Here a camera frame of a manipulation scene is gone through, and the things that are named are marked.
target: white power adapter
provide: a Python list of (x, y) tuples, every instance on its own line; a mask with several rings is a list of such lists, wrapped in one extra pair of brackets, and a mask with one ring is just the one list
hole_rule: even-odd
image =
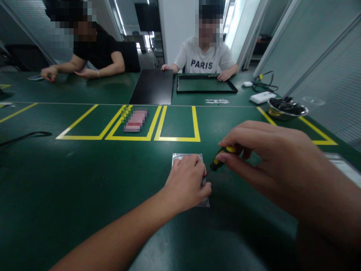
[(249, 100), (256, 104), (261, 104), (264, 102), (268, 102), (269, 99), (275, 98), (275, 97), (276, 97), (276, 94), (266, 91), (266, 92), (258, 93), (256, 95), (252, 95)]
[(245, 87), (251, 87), (253, 85), (253, 83), (248, 81), (248, 82), (243, 82), (243, 85)]

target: black cord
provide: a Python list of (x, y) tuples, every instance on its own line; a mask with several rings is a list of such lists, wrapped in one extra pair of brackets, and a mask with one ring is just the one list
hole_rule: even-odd
[(6, 144), (10, 144), (10, 143), (12, 143), (12, 142), (16, 142), (16, 141), (25, 139), (25, 138), (27, 138), (27, 137), (30, 137), (30, 136), (34, 135), (34, 134), (42, 134), (42, 135), (37, 135), (37, 137), (44, 137), (44, 136), (51, 136), (51, 135), (53, 135), (53, 134), (50, 133), (50, 132), (32, 132), (32, 133), (30, 133), (30, 134), (26, 134), (26, 135), (23, 135), (23, 136), (21, 136), (21, 137), (18, 137), (18, 138), (15, 138), (15, 139), (6, 141), (6, 142), (4, 142), (4, 143), (1, 143), (1, 144), (0, 144), (0, 147), (4, 146), (4, 145), (6, 145)]
[(262, 83), (262, 82), (256, 83), (256, 80), (257, 80), (257, 79), (259, 79), (259, 80), (261, 81), (260, 75), (257, 76), (257, 77), (255, 77), (255, 78), (252, 80), (252, 83), (253, 83), (252, 88), (253, 88), (254, 91), (260, 92), (260, 91), (258, 91), (258, 90), (255, 88), (255, 86), (256, 86), (256, 87), (264, 88), (264, 89), (266, 89), (266, 90), (268, 90), (268, 91), (270, 91), (270, 92), (273, 92), (273, 93), (278, 90), (278, 87), (277, 87), (277, 86), (273, 86), (273, 85), (272, 85), (273, 77), (274, 77), (274, 74), (275, 74), (274, 71), (266, 72), (266, 73), (262, 74), (262, 76), (263, 76), (263, 75), (266, 75), (266, 74), (269, 74), (269, 73), (272, 73), (271, 82), (270, 82), (269, 84), (265, 84), (265, 83)]

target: yellow tape outline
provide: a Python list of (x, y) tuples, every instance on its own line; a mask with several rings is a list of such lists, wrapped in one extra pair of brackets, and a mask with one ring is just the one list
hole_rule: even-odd
[(10, 118), (12, 118), (12, 117), (14, 117), (14, 116), (16, 116), (17, 114), (20, 114), (21, 112), (24, 112), (25, 110), (28, 110), (29, 108), (32, 108), (33, 106), (36, 106), (37, 104), (38, 104), (38, 103), (33, 103), (33, 104), (31, 104), (31, 105), (29, 105), (29, 106), (27, 106), (27, 107), (25, 107), (25, 108), (23, 108), (23, 109), (15, 112), (15, 113), (13, 113), (13, 114), (11, 114), (11, 115), (9, 115), (9, 116), (1, 119), (1, 120), (0, 120), (0, 123), (2, 123), (2, 122), (4, 122), (4, 121), (6, 121), (6, 120), (8, 120), (8, 119), (10, 119)]
[[(261, 107), (257, 107), (258, 111), (262, 113), (262, 115), (268, 120), (268, 122), (274, 126), (277, 126), (277, 124), (270, 118), (269, 115), (266, 114), (266, 112), (263, 111)], [(314, 130), (316, 133), (318, 133), (320, 136), (322, 136), (325, 140), (312, 140), (312, 142), (315, 145), (329, 145), (329, 146), (336, 146), (338, 145), (336, 142), (334, 142), (329, 136), (327, 136), (324, 132), (322, 132), (320, 129), (318, 129), (316, 126), (314, 126), (311, 122), (306, 120), (304, 117), (299, 117), (301, 121), (303, 121), (305, 124), (307, 124), (312, 130)]]
[(147, 136), (145, 137), (130, 137), (130, 136), (114, 136), (114, 133), (119, 128), (119, 126), (126, 120), (128, 114), (130, 113), (132, 109), (132, 105), (128, 106), (125, 113), (122, 114), (121, 118), (118, 120), (117, 124), (114, 125), (113, 129), (110, 131), (108, 136), (105, 138), (105, 140), (127, 140), (127, 141), (150, 141), (152, 139), (153, 131), (155, 128), (155, 125), (158, 120), (159, 113), (161, 111), (162, 106), (159, 105), (157, 108), (157, 111), (155, 112), (154, 118), (152, 120), (152, 123), (150, 125), (150, 129), (148, 131)]
[(121, 112), (124, 110), (125, 105), (123, 105), (112, 120), (108, 123), (105, 129), (102, 131), (100, 135), (66, 135), (71, 129), (73, 129), (79, 122), (81, 122), (87, 115), (90, 114), (95, 108), (98, 107), (98, 104), (93, 105), (87, 112), (85, 112), (80, 118), (78, 118), (72, 125), (70, 125), (66, 130), (64, 130), (60, 135), (57, 136), (56, 139), (66, 139), (66, 140), (102, 140), (105, 136), (106, 132), (110, 129), (113, 123), (117, 120)]
[(162, 132), (166, 112), (167, 112), (167, 106), (165, 105), (163, 106), (162, 115), (159, 120), (158, 129), (155, 134), (154, 141), (200, 142), (197, 111), (195, 106), (192, 106), (194, 137), (161, 137), (161, 132)]
[(6, 89), (6, 88), (8, 88), (8, 87), (11, 87), (11, 85), (0, 85), (0, 88), (1, 88), (2, 90)]

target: white t-shirt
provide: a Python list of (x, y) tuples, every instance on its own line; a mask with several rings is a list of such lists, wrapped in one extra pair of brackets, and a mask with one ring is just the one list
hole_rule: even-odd
[(185, 66), (186, 73), (216, 73), (218, 66), (224, 71), (235, 64), (228, 46), (224, 43), (222, 47), (210, 47), (204, 53), (193, 36), (183, 42), (180, 49), (174, 64), (180, 69)]

